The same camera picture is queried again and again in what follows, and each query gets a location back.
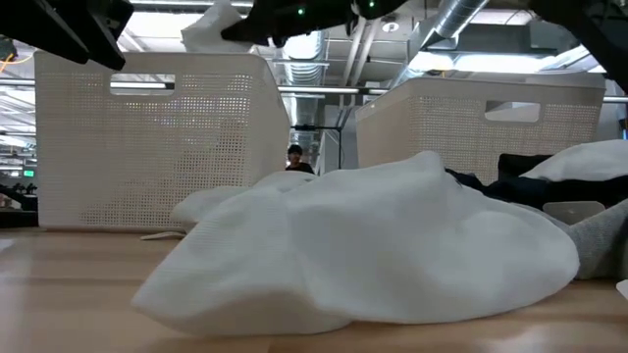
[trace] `gray fabric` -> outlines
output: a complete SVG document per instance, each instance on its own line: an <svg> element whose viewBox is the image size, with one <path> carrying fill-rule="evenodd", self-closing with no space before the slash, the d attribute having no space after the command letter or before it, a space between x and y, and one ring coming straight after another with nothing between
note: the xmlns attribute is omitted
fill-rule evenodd
<svg viewBox="0 0 628 353"><path fill-rule="evenodd" d="M576 244L580 270L576 278L628 278L628 200L566 231Z"/></svg>

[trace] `person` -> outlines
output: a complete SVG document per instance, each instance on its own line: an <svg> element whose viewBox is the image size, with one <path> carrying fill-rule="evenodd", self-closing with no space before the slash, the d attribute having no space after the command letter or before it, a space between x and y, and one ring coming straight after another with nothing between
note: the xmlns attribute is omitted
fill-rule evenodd
<svg viewBox="0 0 628 353"><path fill-rule="evenodd" d="M303 156L303 149L301 148L301 146L292 145L288 149L288 160L290 161L290 164L289 166L286 167L286 170L314 174L314 170L312 170L312 166L310 166L307 163L301 162L302 156Z"/></svg>

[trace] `ductwork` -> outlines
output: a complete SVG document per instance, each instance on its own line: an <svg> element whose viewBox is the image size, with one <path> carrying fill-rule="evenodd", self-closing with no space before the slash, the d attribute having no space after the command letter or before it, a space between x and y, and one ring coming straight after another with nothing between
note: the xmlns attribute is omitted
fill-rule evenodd
<svg viewBox="0 0 628 353"><path fill-rule="evenodd" d="M489 0L443 0L436 15L434 32L441 38L458 35Z"/></svg>
<svg viewBox="0 0 628 353"><path fill-rule="evenodd" d="M325 33L315 31L309 35L291 38L284 47L284 57L290 60L323 60ZM289 64L285 66L289 85L319 86L323 83L324 67L312 63ZM319 109L323 101L319 98L289 98L290 117L295 125L321 126L323 114ZM294 131L291 141L303 148L312 166L316 166L319 157L321 131Z"/></svg>
<svg viewBox="0 0 628 353"><path fill-rule="evenodd" d="M408 40L408 64L392 80L391 87L422 74L413 71L410 65L421 50L442 41L447 41L445 46L454 49L458 34L488 3L489 0L443 0L439 12L422 21L412 32Z"/></svg>

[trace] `metal beam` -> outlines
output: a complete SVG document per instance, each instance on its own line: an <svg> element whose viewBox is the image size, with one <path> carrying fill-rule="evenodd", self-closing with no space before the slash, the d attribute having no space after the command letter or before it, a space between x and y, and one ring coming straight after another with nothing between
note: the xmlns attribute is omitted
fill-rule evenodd
<svg viewBox="0 0 628 353"><path fill-rule="evenodd" d="M34 87L34 79L0 78L0 85ZM337 86L291 86L280 85L282 93L313 93L313 94L353 94L353 95L383 95L389 92L385 88L368 87L337 87ZM628 104L628 96L605 96L603 103Z"/></svg>

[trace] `white cloth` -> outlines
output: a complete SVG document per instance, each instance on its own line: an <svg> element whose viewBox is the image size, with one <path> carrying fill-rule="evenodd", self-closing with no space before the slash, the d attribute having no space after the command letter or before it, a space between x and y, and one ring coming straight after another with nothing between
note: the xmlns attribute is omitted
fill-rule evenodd
<svg viewBox="0 0 628 353"><path fill-rule="evenodd" d="M533 304L578 271L567 234L459 185L433 152L279 188L213 209L133 306L199 335L445 323Z"/></svg>
<svg viewBox="0 0 628 353"><path fill-rule="evenodd" d="M522 177L551 181L604 181L628 176L628 141L609 140L569 147Z"/></svg>
<svg viewBox="0 0 628 353"><path fill-rule="evenodd" d="M223 39L223 29L242 20L229 0L218 0L194 24L183 29L181 35L188 53L247 53L252 43L231 42Z"/></svg>
<svg viewBox="0 0 628 353"><path fill-rule="evenodd" d="M248 189L246 186L218 186L196 191L175 206L170 219L181 224L185 232L190 232L212 209Z"/></svg>

